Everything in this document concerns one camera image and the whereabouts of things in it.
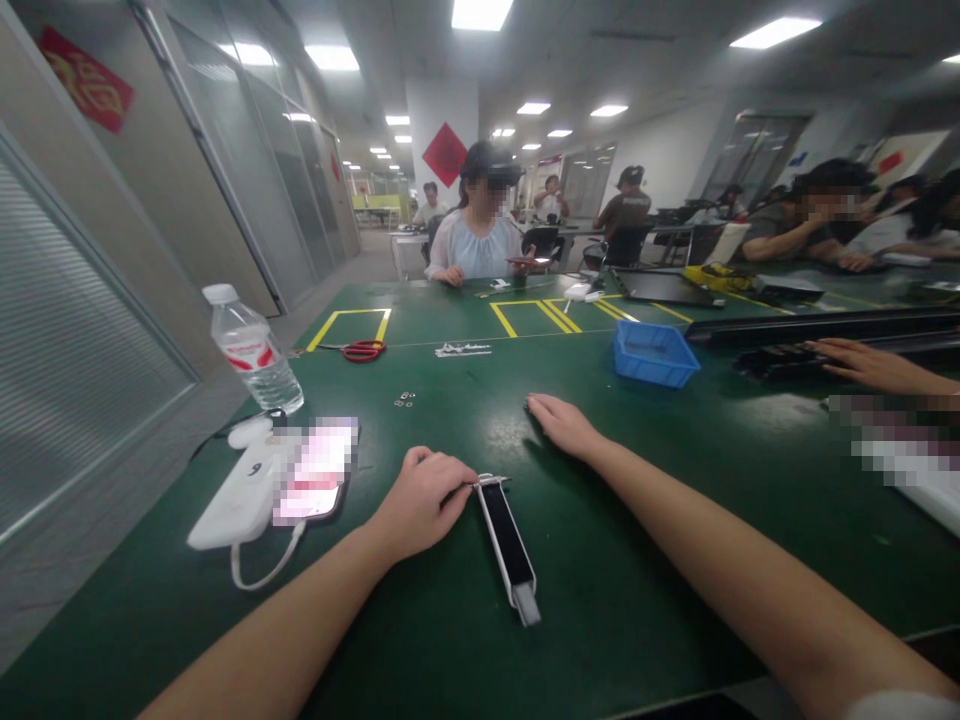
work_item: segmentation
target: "green workbench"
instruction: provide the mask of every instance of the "green workbench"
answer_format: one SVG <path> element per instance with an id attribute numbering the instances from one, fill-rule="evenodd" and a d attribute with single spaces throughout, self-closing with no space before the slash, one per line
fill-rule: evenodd
<path id="1" fill-rule="evenodd" d="M 854 280 L 824 277 L 836 294 L 820 307 L 773 309 L 731 296 L 724 310 L 671 311 L 608 298 L 574 305 L 572 324 L 550 309 L 562 307 L 566 278 L 556 289 L 489 298 L 474 294 L 485 287 L 477 282 L 459 291 L 425 282 L 345 288 L 302 344 L 321 330 L 331 343 L 382 331 L 389 349 L 367 365 L 323 350 L 291 360 L 307 398 L 292 422 L 357 416 L 362 433 L 342 511 L 309 526 L 270 590 L 369 518 L 405 451 L 423 444 L 514 478 L 508 498 L 537 574 L 543 621 L 525 629 L 509 607 L 472 500 L 448 538 L 376 589 L 305 716 L 597 718 L 764 672 L 603 482 L 540 434 L 524 410 L 530 391 L 576 403 L 601 432 L 754 525 L 897 635 L 960 623 L 960 545 L 837 442 L 819 407 L 835 385 L 760 385 L 731 370 L 735 353 L 702 348 L 694 348 L 702 371 L 679 391 L 613 371 L 611 340 L 624 313 L 683 326 L 679 315 L 866 310 L 893 301 L 883 291 L 889 278 Z M 345 312 L 361 310 L 369 312 Z M 445 341 L 466 340 L 482 340 L 492 354 L 434 354 Z M 396 407 L 405 391 L 416 393 L 413 407 Z M 238 416 L 253 409 L 248 402 Z M 186 544 L 236 458 L 223 441 L 204 448 L 0 679 L 0 714 L 130 717 L 269 596 L 234 588 L 228 550 Z M 269 528 L 244 546 L 245 577 L 269 571 L 289 534 Z"/>

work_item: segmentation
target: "person's hand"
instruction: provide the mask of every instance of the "person's hand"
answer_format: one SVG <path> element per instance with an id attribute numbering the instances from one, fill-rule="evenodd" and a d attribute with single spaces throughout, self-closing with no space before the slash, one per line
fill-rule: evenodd
<path id="1" fill-rule="evenodd" d="M 586 461 L 594 450 L 607 442 L 576 405 L 552 395 L 531 393 L 527 395 L 527 407 L 553 444 L 578 460 Z"/>
<path id="2" fill-rule="evenodd" d="M 436 280 L 445 282 L 447 285 L 452 287 L 460 287 L 463 285 L 463 268 L 459 265 L 451 265 L 446 270 L 441 270 L 433 277 Z"/>
<path id="3" fill-rule="evenodd" d="M 960 382 L 924 370 L 894 353 L 875 350 L 854 340 L 828 338 L 806 345 L 850 366 L 824 365 L 824 370 L 881 392 L 896 395 L 953 395 L 960 392 Z"/>
<path id="4" fill-rule="evenodd" d="M 863 253 L 850 253 L 849 255 L 841 255 L 837 259 L 837 265 L 850 272 L 863 272 L 873 267 L 873 258 Z"/>
<path id="5" fill-rule="evenodd" d="M 455 457 L 426 447 L 410 448 L 397 481 L 367 528 L 394 562 L 416 555 L 450 532 L 476 482 L 477 474 Z"/>

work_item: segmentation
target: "red diamond sign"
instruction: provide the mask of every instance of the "red diamond sign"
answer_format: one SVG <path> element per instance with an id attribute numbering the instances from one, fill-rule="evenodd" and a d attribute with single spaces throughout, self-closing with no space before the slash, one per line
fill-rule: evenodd
<path id="1" fill-rule="evenodd" d="M 467 148 L 447 123 L 437 132 L 423 153 L 423 161 L 447 187 L 460 177 L 460 166 L 467 159 Z"/>

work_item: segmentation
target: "white pillar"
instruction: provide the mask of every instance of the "white pillar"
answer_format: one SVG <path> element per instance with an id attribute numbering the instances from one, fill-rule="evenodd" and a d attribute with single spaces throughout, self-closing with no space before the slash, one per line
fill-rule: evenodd
<path id="1" fill-rule="evenodd" d="M 435 182 L 440 202 L 451 208 L 460 204 L 460 179 L 448 186 L 438 177 L 423 154 L 440 132 L 444 123 L 450 126 L 463 146 L 469 150 L 479 133 L 479 89 L 475 80 L 407 80 L 407 112 L 410 115 L 410 135 L 413 137 L 413 170 L 416 176 L 417 197 L 423 207 L 427 200 L 423 185 Z"/>

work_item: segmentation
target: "bottle cap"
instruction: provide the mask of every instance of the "bottle cap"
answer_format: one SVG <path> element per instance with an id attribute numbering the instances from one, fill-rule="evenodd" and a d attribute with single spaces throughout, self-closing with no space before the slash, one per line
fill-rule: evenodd
<path id="1" fill-rule="evenodd" d="M 203 296 L 211 305 L 226 305 L 240 299 L 237 291 L 233 289 L 233 285 L 227 285 L 226 283 L 207 285 L 203 289 Z"/>

